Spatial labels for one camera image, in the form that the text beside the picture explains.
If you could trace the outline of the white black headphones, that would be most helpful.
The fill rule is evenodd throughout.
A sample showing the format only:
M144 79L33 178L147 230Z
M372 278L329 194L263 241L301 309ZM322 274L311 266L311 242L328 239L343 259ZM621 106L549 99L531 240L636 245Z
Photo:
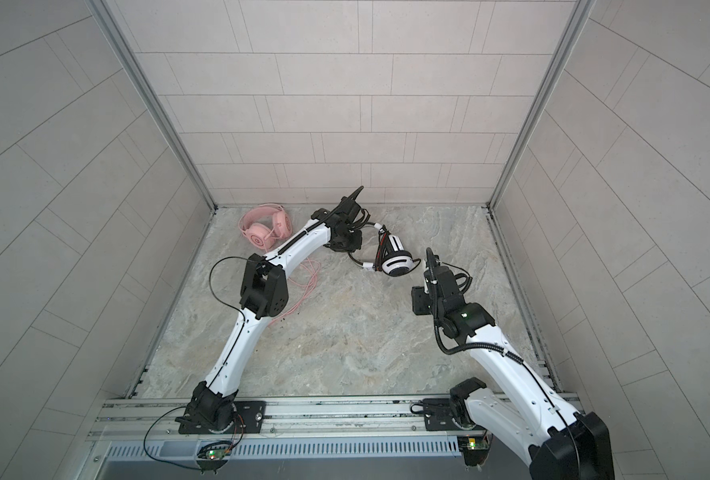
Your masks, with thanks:
M421 265L421 260L405 249L399 237L392 234L383 224L367 222L366 225L377 231L378 245L374 260L364 262L355 259L351 253L348 254L348 257L362 269L382 272L390 277L401 277Z

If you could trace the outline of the pink headphones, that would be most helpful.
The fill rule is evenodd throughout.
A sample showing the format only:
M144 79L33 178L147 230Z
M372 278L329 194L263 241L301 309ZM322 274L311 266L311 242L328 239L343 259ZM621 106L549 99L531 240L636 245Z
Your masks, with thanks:
M246 212L239 220L241 234L254 247L269 251L293 233L292 222L279 204L262 204Z

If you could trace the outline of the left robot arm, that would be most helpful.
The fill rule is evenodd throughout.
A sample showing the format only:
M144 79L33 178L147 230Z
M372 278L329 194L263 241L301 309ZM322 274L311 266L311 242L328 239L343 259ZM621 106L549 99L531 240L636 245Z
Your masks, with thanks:
M184 413L175 418L180 434L220 434L237 425L235 397L244 369L262 332L289 301L288 276L320 247L352 253L370 215L357 203L363 188L343 197L331 210L320 208L290 239L266 254L246 259L236 324L205 379L192 392Z

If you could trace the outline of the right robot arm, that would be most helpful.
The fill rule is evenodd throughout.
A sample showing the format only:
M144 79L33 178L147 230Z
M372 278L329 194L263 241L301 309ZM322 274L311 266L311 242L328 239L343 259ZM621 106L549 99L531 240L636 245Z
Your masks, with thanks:
M424 283L412 289L412 310L433 319L437 346L445 355L469 354L507 395L503 404L480 379L450 392L454 421L480 426L502 441L534 479L612 479L609 429L595 413L582 413L564 400L512 347L493 316L466 301L467 271L455 273L434 255Z

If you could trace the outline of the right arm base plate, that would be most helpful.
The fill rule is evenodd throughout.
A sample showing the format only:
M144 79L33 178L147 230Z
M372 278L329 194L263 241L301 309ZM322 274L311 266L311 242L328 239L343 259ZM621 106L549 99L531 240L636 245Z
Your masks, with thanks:
M419 415L424 417L427 431L462 431L475 426L458 400L425 398L417 406Z

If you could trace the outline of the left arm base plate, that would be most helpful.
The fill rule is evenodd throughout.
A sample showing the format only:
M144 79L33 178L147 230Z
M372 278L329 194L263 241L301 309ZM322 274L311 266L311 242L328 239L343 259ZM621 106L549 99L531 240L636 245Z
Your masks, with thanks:
M177 432L179 434L226 435L226 434L258 434L261 432L266 414L265 401L237 401L232 405L226 427L210 428L204 420L190 420L187 415L177 417Z

